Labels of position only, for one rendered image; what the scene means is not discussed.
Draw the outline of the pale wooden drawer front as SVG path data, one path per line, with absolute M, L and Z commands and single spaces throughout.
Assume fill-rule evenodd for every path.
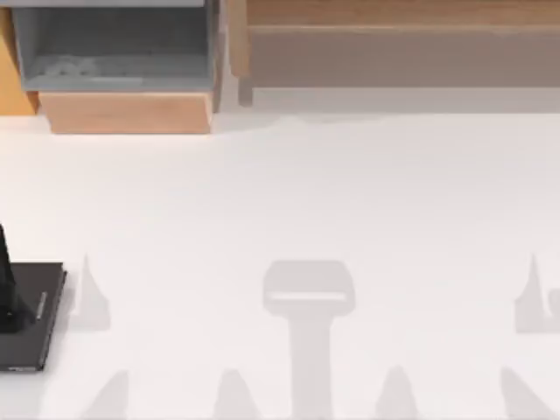
M 206 134 L 214 117 L 210 93 L 41 92 L 57 134 Z

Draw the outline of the wooden open shelf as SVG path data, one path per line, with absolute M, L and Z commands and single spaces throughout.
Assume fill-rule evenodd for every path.
M 560 0 L 225 0 L 238 98 L 258 88 L 560 87 Z

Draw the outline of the black book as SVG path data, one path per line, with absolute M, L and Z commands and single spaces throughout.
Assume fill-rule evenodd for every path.
M 60 262 L 14 262 L 16 309 L 0 308 L 0 372 L 45 368 L 67 271 Z

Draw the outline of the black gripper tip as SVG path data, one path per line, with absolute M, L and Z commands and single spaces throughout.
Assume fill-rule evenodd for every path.
M 0 223 L 0 334 L 18 333 L 35 323 L 35 315 L 19 293 Z

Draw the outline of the wooden cupboard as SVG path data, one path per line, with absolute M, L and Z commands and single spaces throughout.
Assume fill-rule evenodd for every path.
M 11 10 L 0 7 L 0 116 L 34 116 L 38 109 L 38 94 L 21 87 Z

